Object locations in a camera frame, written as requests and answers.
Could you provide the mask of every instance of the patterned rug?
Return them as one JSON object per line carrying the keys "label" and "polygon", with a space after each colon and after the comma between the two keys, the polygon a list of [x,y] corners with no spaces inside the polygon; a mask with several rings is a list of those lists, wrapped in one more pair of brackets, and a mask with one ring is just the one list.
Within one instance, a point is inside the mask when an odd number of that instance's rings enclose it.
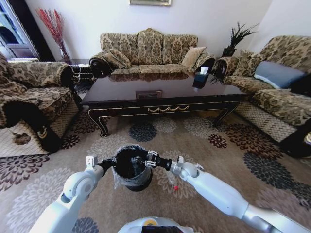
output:
{"label": "patterned rug", "polygon": [[[231,114],[219,127],[217,113],[113,117],[110,136],[81,112],[64,138],[62,149],[51,155],[0,159],[0,229],[26,233],[63,189],[66,178],[85,169],[85,156],[113,156],[128,143],[155,150],[162,157],[199,162],[205,171],[235,187],[251,204],[272,207],[311,229],[311,161],[297,160],[280,151],[267,136]],[[174,219],[201,233],[256,232],[227,217],[181,179],[174,190],[162,168],[153,170],[149,187],[132,192],[114,189],[112,171],[99,181],[84,203],[73,233],[115,233],[124,224],[146,216]]]}

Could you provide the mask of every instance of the armchair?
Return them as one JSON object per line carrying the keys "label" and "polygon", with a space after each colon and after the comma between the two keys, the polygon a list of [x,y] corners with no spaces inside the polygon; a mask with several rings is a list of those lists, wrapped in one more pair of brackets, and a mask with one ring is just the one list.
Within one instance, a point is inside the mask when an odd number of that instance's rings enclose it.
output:
{"label": "armchair", "polygon": [[72,70],[61,62],[9,64],[0,54],[0,157],[56,152],[78,112]]}
{"label": "armchair", "polygon": [[310,53],[311,37],[282,35],[272,38],[258,54],[246,51],[240,57],[222,57],[214,66],[218,79],[252,94],[236,112],[279,142],[285,151],[301,157],[311,154],[311,147],[303,141],[311,132],[311,98],[290,89],[275,89],[253,76],[261,61],[310,74]]}

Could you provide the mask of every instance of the red decorative branches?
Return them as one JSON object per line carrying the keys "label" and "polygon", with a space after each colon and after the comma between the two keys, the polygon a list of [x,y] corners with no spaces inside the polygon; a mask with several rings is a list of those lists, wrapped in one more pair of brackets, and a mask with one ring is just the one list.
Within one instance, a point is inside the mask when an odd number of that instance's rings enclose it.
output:
{"label": "red decorative branches", "polygon": [[41,8],[37,8],[35,11],[51,33],[55,42],[59,45],[64,58],[69,58],[63,41],[64,18],[61,13],[56,10],[43,10]]}

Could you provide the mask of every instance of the picture frame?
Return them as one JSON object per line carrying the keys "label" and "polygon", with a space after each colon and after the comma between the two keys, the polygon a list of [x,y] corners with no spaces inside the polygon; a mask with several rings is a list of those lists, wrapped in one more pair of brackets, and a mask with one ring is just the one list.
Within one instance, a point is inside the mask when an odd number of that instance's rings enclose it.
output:
{"label": "picture frame", "polygon": [[162,91],[137,91],[136,99],[138,100],[149,100],[158,99],[162,97]]}
{"label": "picture frame", "polygon": [[172,0],[130,0],[130,5],[170,6]]}

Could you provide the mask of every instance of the coffee table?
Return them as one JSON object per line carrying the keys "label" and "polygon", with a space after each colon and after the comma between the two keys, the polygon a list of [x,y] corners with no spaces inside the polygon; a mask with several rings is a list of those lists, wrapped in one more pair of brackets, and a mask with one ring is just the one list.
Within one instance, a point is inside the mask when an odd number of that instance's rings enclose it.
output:
{"label": "coffee table", "polygon": [[[97,79],[81,105],[89,106],[88,115],[100,128],[101,137],[108,135],[105,117],[221,109],[214,120],[214,124],[219,125],[240,101],[248,100],[249,94],[232,85],[211,84],[210,79],[206,77],[203,81],[197,81],[194,75],[190,75],[179,80],[116,82],[107,76]],[[137,92],[143,92],[144,98],[137,99]],[[148,99],[157,94],[159,98]]]}

